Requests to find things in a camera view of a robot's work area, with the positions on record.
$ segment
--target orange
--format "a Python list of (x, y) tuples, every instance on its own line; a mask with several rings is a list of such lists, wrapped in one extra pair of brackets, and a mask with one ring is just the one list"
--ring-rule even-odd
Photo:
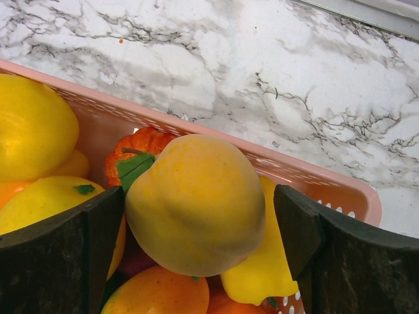
[(230, 299), (222, 290), (212, 293), (209, 300), (207, 314), (266, 314), (261, 307)]
[(194, 280), (154, 266), (120, 286), (101, 314), (206, 314), (209, 295), (205, 277)]

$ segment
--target lemon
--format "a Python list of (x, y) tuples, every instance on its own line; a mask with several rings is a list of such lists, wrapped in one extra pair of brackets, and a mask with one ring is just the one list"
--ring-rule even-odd
[(79, 123), (54, 90), (28, 78), (0, 74), (0, 182), (43, 177), (65, 162)]

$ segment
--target white marble countertop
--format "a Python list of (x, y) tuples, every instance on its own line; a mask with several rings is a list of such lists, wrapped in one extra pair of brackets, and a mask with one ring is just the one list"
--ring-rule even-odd
[(0, 58), (365, 181), (419, 237), (418, 44), (289, 0), (4, 0)]

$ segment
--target yellow bell pepper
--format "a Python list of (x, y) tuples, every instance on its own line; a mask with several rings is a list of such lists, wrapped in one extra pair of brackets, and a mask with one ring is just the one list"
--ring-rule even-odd
[(290, 296), (299, 288), (292, 280), (274, 208), (275, 183), (260, 175), (266, 204), (266, 231), (261, 246), (238, 266), (220, 275), (234, 301), (260, 305), (270, 296)]

